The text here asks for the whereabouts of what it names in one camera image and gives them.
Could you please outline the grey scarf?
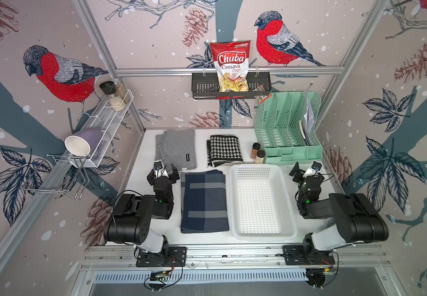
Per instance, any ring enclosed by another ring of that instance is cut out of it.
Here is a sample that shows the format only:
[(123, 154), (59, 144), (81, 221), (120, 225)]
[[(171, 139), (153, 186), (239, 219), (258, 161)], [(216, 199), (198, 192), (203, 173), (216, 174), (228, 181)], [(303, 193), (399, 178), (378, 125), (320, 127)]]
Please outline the grey scarf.
[(167, 173), (197, 168), (195, 130), (168, 129), (155, 136), (155, 161), (161, 160)]

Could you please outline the pale spice bottle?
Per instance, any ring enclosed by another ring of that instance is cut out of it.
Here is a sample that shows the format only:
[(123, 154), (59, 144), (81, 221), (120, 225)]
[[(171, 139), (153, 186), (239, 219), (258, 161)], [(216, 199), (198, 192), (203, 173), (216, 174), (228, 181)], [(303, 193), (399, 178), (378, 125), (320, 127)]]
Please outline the pale spice bottle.
[(263, 164), (265, 161), (266, 152), (264, 150), (258, 150), (255, 158), (256, 164)]

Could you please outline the Chuba cassava chips bag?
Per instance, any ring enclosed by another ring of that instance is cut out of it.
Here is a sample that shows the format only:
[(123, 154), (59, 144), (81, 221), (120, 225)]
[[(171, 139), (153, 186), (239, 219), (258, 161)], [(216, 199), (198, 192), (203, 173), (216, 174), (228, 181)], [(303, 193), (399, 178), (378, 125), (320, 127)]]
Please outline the Chuba cassava chips bag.
[(247, 92), (250, 41), (210, 43), (220, 92)]

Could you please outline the glass jar on shelf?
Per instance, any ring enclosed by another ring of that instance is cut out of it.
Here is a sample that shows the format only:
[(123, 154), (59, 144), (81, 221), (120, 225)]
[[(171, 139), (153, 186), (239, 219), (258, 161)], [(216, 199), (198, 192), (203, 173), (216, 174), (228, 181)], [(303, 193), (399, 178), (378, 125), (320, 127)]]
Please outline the glass jar on shelf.
[(115, 85), (117, 95), (120, 96), (126, 104), (129, 103), (130, 96), (128, 95), (127, 87), (118, 78), (114, 78), (113, 83)]

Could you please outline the orange spice bottle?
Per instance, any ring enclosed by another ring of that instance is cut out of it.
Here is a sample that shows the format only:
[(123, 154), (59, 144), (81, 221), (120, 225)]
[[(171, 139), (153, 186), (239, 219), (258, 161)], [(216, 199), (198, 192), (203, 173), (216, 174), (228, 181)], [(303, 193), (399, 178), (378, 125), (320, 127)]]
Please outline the orange spice bottle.
[(261, 145), (260, 143), (254, 143), (252, 145), (252, 153), (251, 153), (251, 159), (256, 160), (258, 157), (258, 152), (261, 151)]

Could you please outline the papers in organizer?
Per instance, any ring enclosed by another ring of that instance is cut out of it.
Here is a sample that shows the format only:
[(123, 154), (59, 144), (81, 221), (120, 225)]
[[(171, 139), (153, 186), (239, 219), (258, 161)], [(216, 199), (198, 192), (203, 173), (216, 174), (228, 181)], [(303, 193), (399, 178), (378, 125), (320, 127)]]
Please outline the papers in organizer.
[(300, 120), (300, 130), (302, 137), (306, 145), (310, 145), (310, 133), (312, 132), (313, 126), (315, 124), (315, 116), (312, 108), (312, 104), (308, 95), (306, 95), (305, 101), (305, 114), (303, 120)]

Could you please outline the purple cup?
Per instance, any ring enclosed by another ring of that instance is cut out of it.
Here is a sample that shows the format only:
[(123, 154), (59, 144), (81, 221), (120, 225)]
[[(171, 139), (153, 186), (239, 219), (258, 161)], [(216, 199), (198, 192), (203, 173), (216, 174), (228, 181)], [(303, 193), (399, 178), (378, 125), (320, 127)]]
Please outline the purple cup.
[(86, 157), (93, 152), (103, 137), (98, 128), (86, 128), (66, 137), (64, 144), (69, 153), (77, 157)]

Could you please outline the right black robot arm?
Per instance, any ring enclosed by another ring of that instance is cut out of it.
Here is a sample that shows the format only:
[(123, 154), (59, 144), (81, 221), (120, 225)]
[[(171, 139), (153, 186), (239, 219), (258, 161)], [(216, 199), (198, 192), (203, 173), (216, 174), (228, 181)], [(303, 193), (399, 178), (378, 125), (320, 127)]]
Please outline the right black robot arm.
[(289, 173), (298, 184), (295, 199), (300, 215), (310, 220), (334, 220), (332, 226), (305, 236), (303, 256), (322, 255), (356, 243), (386, 241), (388, 226), (364, 194), (330, 193), (328, 199), (319, 198), (321, 185), (325, 182), (321, 168), (322, 164), (316, 161), (307, 170), (300, 169), (296, 163)]

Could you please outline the houndstooth folded scarf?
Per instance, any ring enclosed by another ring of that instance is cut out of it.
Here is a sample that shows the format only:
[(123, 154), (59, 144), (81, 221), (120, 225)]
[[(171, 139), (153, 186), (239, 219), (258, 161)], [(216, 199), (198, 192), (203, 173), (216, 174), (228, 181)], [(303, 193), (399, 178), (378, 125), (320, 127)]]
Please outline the houndstooth folded scarf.
[(212, 135), (207, 140), (207, 164), (210, 167), (242, 164), (240, 142), (234, 135)]

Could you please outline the black lid spice jar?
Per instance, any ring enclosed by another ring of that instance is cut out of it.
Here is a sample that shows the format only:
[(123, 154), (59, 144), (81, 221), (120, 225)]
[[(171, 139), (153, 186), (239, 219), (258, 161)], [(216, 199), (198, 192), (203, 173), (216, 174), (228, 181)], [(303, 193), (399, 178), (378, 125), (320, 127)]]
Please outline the black lid spice jar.
[(109, 104), (116, 112), (126, 109), (124, 98), (119, 96), (116, 85), (113, 81), (105, 81), (99, 85), (102, 92), (109, 97)]

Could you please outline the navy plaid scarf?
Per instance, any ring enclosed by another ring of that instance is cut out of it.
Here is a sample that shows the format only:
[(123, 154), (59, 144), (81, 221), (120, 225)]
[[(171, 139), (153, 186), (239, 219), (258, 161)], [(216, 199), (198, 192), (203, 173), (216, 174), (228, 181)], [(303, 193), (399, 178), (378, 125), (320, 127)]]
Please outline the navy plaid scarf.
[(181, 175), (181, 232), (229, 231), (226, 176), (219, 170)]

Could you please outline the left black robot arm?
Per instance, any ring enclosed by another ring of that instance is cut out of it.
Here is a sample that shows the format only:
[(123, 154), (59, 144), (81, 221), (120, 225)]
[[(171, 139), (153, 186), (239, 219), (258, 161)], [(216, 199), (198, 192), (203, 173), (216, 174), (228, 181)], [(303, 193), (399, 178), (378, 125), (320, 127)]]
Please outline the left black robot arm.
[(146, 254), (168, 257), (167, 238), (153, 231), (150, 222), (152, 219), (168, 220), (172, 215), (172, 185), (180, 179), (180, 175), (174, 165), (170, 169), (169, 173), (160, 160), (154, 163), (147, 176), (153, 194), (142, 195), (127, 189), (117, 196), (111, 217), (104, 227), (106, 242), (133, 245)]

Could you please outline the green desk file organizer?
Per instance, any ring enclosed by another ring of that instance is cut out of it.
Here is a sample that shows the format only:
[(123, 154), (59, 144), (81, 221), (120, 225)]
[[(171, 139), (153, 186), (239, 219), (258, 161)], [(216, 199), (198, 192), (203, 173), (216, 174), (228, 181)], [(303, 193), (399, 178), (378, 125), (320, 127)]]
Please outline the green desk file organizer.
[(273, 92), (259, 104), (255, 119), (255, 135), (266, 156), (265, 164), (293, 165), (320, 162), (323, 147), (315, 134), (321, 97), (313, 91)]

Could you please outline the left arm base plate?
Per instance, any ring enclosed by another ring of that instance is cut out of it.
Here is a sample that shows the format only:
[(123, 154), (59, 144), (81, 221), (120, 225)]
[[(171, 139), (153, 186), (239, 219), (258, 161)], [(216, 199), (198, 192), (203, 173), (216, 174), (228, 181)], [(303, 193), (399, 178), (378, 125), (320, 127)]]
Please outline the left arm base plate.
[(186, 264), (186, 247), (169, 247), (168, 251), (161, 251), (161, 253), (154, 254), (148, 251), (136, 248), (134, 256), (136, 259), (136, 267), (184, 267)]

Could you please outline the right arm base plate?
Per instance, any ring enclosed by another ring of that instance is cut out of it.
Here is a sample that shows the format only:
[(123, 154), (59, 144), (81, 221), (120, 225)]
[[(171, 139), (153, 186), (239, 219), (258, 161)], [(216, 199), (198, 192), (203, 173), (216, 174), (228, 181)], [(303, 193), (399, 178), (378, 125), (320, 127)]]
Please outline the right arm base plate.
[(284, 245), (281, 256), (286, 265), (335, 265), (333, 253), (330, 251), (318, 251), (313, 247), (307, 251), (301, 245)]

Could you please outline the white plastic basket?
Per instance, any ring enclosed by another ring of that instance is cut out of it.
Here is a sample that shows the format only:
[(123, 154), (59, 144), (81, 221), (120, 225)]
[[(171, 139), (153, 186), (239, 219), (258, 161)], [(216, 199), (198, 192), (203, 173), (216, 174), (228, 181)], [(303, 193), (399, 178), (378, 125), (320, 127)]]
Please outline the white plastic basket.
[(234, 165), (229, 170), (229, 214), (236, 239), (286, 242), (297, 237), (291, 198), (277, 165)]

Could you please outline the black wall shelf basket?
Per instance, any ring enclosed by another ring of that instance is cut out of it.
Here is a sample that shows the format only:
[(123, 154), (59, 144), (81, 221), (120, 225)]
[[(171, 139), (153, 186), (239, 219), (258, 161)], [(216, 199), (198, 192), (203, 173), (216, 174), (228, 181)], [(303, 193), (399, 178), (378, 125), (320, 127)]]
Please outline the black wall shelf basket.
[(246, 76), (249, 91), (220, 92), (216, 73), (192, 74), (192, 97), (199, 99), (253, 99), (255, 96), (268, 96), (272, 92), (269, 72), (248, 73)]

